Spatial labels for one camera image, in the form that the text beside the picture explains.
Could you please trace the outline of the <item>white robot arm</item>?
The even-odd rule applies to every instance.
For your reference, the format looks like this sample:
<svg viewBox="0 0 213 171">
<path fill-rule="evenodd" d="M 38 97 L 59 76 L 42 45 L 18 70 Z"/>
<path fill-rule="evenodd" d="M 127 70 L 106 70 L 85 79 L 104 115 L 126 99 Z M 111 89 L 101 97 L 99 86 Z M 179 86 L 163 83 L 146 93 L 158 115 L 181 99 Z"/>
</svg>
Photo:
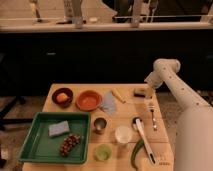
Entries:
<svg viewBox="0 0 213 171">
<path fill-rule="evenodd" d="M 145 82 L 153 89 L 165 83 L 182 108 L 174 171 L 213 171 L 213 106 L 177 75 L 180 67 L 177 59 L 157 59 Z"/>
</svg>

